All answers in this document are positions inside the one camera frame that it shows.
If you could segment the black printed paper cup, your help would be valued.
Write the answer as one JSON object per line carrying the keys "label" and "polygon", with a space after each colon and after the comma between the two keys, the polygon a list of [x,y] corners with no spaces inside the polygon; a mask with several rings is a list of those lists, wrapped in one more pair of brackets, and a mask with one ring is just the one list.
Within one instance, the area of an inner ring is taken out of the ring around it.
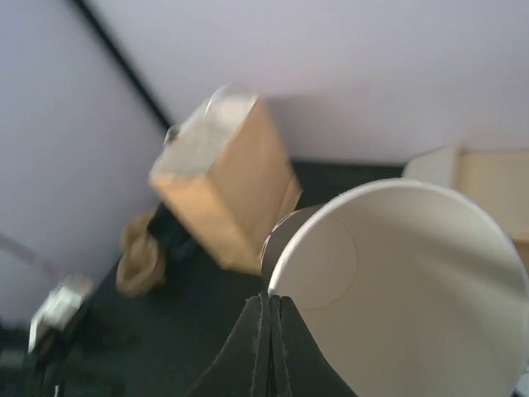
{"label": "black printed paper cup", "polygon": [[163,203],[156,208],[147,231],[170,262],[186,261],[198,249],[195,239]]}

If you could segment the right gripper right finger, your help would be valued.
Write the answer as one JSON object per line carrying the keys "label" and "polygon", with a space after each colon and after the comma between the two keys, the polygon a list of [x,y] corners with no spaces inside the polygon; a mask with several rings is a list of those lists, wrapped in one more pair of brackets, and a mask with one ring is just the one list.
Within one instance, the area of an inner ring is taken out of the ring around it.
{"label": "right gripper right finger", "polygon": [[327,362],[295,303],[270,300],[270,382],[273,396],[354,396]]}

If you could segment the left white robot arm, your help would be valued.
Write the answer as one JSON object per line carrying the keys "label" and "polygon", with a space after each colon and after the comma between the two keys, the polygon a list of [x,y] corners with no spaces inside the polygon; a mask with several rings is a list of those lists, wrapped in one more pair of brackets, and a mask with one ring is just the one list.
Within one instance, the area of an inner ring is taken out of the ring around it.
{"label": "left white robot arm", "polygon": [[64,329],[49,328],[33,348],[27,330],[1,323],[1,395],[63,396],[67,385],[92,382],[88,368],[67,362],[87,313],[82,306]]}

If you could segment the brown pulp cup carrier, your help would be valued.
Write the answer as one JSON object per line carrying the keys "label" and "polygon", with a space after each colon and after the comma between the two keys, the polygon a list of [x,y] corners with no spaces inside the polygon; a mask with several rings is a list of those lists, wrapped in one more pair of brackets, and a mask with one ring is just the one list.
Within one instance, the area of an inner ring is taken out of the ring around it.
{"label": "brown pulp cup carrier", "polygon": [[165,282],[166,256],[147,227],[155,215],[150,208],[136,215],[122,229],[121,259],[117,266],[116,288],[126,297],[147,294]]}

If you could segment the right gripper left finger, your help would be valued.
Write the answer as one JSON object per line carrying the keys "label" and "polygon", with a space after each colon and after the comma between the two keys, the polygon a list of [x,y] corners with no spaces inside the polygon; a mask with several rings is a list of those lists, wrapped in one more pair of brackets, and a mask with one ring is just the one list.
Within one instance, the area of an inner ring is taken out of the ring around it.
{"label": "right gripper left finger", "polygon": [[269,296],[249,298],[212,364],[192,387],[193,396],[269,394]]}

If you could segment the orange paper bag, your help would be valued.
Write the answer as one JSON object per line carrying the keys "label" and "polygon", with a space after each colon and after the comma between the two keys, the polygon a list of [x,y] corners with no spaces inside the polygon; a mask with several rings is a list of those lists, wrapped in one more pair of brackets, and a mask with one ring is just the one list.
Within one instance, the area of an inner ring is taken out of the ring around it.
{"label": "orange paper bag", "polygon": [[221,268],[260,274],[262,246],[302,195],[265,101],[227,85],[170,130],[150,185]]}
{"label": "orange paper bag", "polygon": [[446,146],[411,159],[403,177],[465,194],[528,253],[528,150],[470,151]]}

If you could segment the single white paper cup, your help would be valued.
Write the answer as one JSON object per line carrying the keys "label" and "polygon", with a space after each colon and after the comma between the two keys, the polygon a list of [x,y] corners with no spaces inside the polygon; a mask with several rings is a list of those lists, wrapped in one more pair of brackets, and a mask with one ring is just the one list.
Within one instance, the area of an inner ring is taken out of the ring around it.
{"label": "single white paper cup", "polygon": [[526,368],[522,260],[453,189],[363,184],[284,217],[260,262],[358,395],[509,396]]}

